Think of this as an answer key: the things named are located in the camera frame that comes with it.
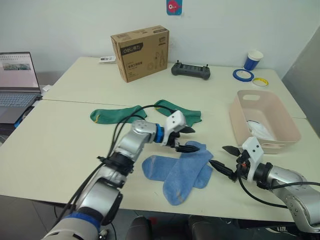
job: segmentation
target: sticker on wall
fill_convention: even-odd
[[[166,13],[168,15],[181,15],[182,0],[166,0]]]

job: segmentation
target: tape roll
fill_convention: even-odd
[[[241,82],[251,82],[254,74],[246,69],[236,69],[233,71],[233,77]]]
[[[261,77],[256,77],[255,79],[252,80],[252,83],[259,87],[266,87],[269,85],[268,80]]]

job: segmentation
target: cable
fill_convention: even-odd
[[[96,173],[96,171],[101,168],[104,165],[104,163],[100,163],[99,166],[97,166],[92,172],[91,174],[83,181],[83,183],[81,184],[81,186],[75,191],[75,193],[72,195],[72,197],[70,198],[70,200],[68,201],[68,203],[64,206],[61,214],[58,216],[58,218],[55,220],[53,226],[57,225],[58,222],[60,222],[60,220],[62,219],[62,217],[64,216],[64,214],[66,213],[67,209],[70,208],[72,201],[75,199],[75,197],[77,195],[80,195],[82,190],[85,188],[85,186],[87,185],[87,183],[90,181],[90,179],[92,178],[92,176]]]
[[[38,210],[37,210],[37,208],[36,208],[36,206],[35,206],[34,201],[31,201],[31,204],[33,205],[33,208],[34,208],[34,210],[35,210],[35,213],[38,215],[38,219],[39,219],[40,222],[42,223],[42,226],[43,226],[45,232],[48,233],[47,227],[46,227],[46,225],[44,224],[44,222],[42,221],[42,218],[40,217],[40,214],[39,214],[39,212],[38,212]]]
[[[170,113],[174,113],[175,110],[169,108],[169,107],[166,107],[166,106],[162,106],[162,105],[156,105],[156,104],[152,104],[152,105],[146,105],[146,106],[142,106],[141,108],[135,110],[133,113],[131,113],[129,116],[126,116],[124,117],[123,119],[121,119],[115,126],[115,129],[113,131],[113,136],[112,136],[112,142],[111,142],[111,146],[110,146],[110,150],[109,150],[109,153],[107,155],[107,158],[110,157],[110,154],[112,153],[115,145],[116,145],[116,142],[118,141],[118,138],[120,136],[120,133],[123,129],[123,127],[125,126],[125,124],[127,123],[127,121],[132,117],[134,116],[137,112],[143,110],[143,109],[147,109],[147,108],[162,108],[162,109],[167,109]],[[118,131],[118,134],[115,138],[115,135],[116,135],[116,132],[117,132],[117,129],[118,129],[118,126],[122,123],[122,126],[120,127],[119,131]]]
[[[117,143],[117,140],[120,136],[120,133],[124,127],[124,125],[127,123],[127,121],[131,118],[131,117],[138,117],[138,118],[141,118],[143,119],[143,117],[139,116],[139,115],[136,115],[137,112],[143,110],[143,109],[146,109],[146,108],[163,108],[163,109],[167,109],[169,110],[171,113],[174,113],[175,111],[172,110],[171,108],[169,107],[166,107],[166,106],[162,106],[162,105],[156,105],[156,104],[152,104],[152,105],[146,105],[146,106],[143,106],[143,107],[140,107],[138,108],[137,110],[135,110],[133,113],[131,113],[129,116],[126,116],[124,117],[123,119],[121,119],[117,125],[115,126],[115,129],[113,131],[113,135],[112,135],[112,141],[111,141],[111,145],[110,145],[110,149],[109,149],[109,152],[106,156],[106,158],[109,158],[116,143]],[[120,123],[122,123],[122,126],[120,127],[119,131],[118,131],[118,134],[116,136],[116,132],[117,132],[117,128],[118,126],[120,125]],[[80,196],[81,196],[81,193],[82,191],[84,190],[84,188],[86,187],[86,185],[88,184],[88,182],[91,180],[91,178],[93,177],[93,175],[96,173],[96,171],[99,170],[99,168],[101,168],[102,166],[104,165],[104,163],[101,163],[99,166],[97,166],[93,171],[92,173],[83,181],[83,183],[81,184],[81,186],[75,191],[75,193],[72,195],[71,199],[69,200],[69,202],[64,206],[61,214],[59,215],[59,217],[56,219],[56,221],[54,222],[53,226],[55,226],[63,217],[63,215],[66,213],[67,209],[70,209],[70,213],[72,213],[75,209],[76,209],[76,203],[77,201],[79,200]]]
[[[116,232],[115,226],[112,222],[111,222],[111,226],[112,226],[113,232],[114,232],[114,240],[117,240],[117,232]]]
[[[0,136],[0,138],[2,138],[4,141],[0,141],[1,143],[5,143],[5,141],[7,140],[6,138],[4,138],[3,136]]]
[[[278,186],[271,186],[269,189],[280,189],[280,188],[285,188],[285,187],[290,187],[290,186],[295,186],[295,185],[315,185],[315,186],[320,186],[319,182],[314,182],[314,181],[296,181],[296,182],[290,182],[286,184],[281,184]]]
[[[171,223],[171,221],[176,217],[176,213],[173,214],[173,216],[170,218],[170,220],[168,221],[168,224]]]
[[[58,215],[57,215],[57,211],[56,211],[56,206],[53,206],[53,211],[54,211],[55,218],[57,219]]]
[[[275,203],[271,203],[271,202],[267,202],[267,201],[264,201],[264,200],[261,200],[260,198],[257,198],[256,196],[252,195],[248,189],[246,189],[244,183],[242,182],[242,178],[241,178],[241,167],[242,165],[239,163],[238,164],[238,167],[237,167],[237,175],[238,175],[238,180],[239,180],[239,183],[242,187],[242,189],[245,191],[246,194],[248,194],[251,198],[253,198],[254,200],[262,203],[262,204],[266,204],[266,205],[269,205],[269,206],[272,206],[272,207],[277,207],[277,208],[283,208],[283,209],[287,209],[287,206],[285,205],[280,205],[280,204],[275,204]]]
[[[129,116],[127,116],[127,117],[125,117],[124,119],[122,119],[119,123],[117,123],[117,125],[115,126],[114,132],[116,132],[116,129],[118,128],[118,126],[120,125],[120,123],[122,123],[122,122],[124,121],[124,122],[122,123],[122,125],[121,125],[121,128],[120,128],[119,131],[118,131],[118,134],[117,134],[117,136],[116,136],[116,139],[114,140],[114,138],[113,138],[113,140],[114,140],[114,145],[115,145],[116,142],[118,141],[118,138],[119,138],[119,136],[120,136],[120,133],[121,133],[123,127],[125,126],[125,124],[127,123],[128,119],[130,119],[134,114],[136,114],[137,112],[141,111],[142,109],[147,109],[147,108],[162,108],[162,109],[167,109],[167,110],[168,110],[170,113],[172,113],[172,114],[175,112],[175,110],[173,110],[173,109],[171,109],[171,108],[169,108],[169,107],[166,107],[166,106],[162,106],[162,105],[152,104],[152,105],[142,106],[141,108],[135,110],[135,111],[134,111],[132,114],[130,114]]]

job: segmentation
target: white wall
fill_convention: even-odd
[[[113,52],[110,35],[153,25],[170,30],[169,60],[241,66],[258,49],[260,68],[282,78],[319,26],[319,0],[0,0],[0,52],[31,51],[38,72],[64,72],[79,56]]]

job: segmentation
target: cardboard box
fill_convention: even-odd
[[[111,36],[120,74],[127,83],[168,66],[169,31],[153,26]]]

